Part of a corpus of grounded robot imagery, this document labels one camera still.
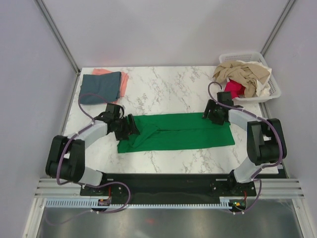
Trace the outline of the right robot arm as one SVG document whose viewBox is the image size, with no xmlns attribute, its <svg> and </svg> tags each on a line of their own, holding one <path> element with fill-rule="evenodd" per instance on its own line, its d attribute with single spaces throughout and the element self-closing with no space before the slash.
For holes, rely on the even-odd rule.
<svg viewBox="0 0 317 238">
<path fill-rule="evenodd" d="M 240 194 L 245 183 L 252 182 L 262 169 L 279 165 L 287 155 L 280 120 L 264 119 L 234 105 L 229 92 L 218 92 L 217 99 L 211 97 L 203 118 L 217 125 L 235 124 L 247 133 L 247 157 L 228 177 L 226 187 L 232 195 Z"/>
</svg>

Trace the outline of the green polo shirt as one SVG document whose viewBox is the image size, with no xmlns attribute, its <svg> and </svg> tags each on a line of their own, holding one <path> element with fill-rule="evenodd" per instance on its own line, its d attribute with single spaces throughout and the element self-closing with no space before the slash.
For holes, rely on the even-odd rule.
<svg viewBox="0 0 317 238">
<path fill-rule="evenodd" d="M 230 124 L 218 125 L 202 113 L 135 116 L 140 134 L 117 145 L 119 154 L 141 151 L 194 150 L 235 144 Z"/>
</svg>

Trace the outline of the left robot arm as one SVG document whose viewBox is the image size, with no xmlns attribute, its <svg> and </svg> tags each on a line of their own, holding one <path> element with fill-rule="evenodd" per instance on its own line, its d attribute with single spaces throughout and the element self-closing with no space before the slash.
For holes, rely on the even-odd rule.
<svg viewBox="0 0 317 238">
<path fill-rule="evenodd" d="M 129 140 L 139 135 L 132 114 L 124 115 L 124 108 L 108 103 L 106 109 L 78 132 L 68 136 L 57 135 L 50 147 L 45 172 L 55 178 L 59 185 L 67 182 L 90 185 L 92 190 L 103 195 L 109 184 L 103 180 L 103 173 L 85 165 L 85 151 L 102 137 L 114 133 L 117 141 Z"/>
</svg>

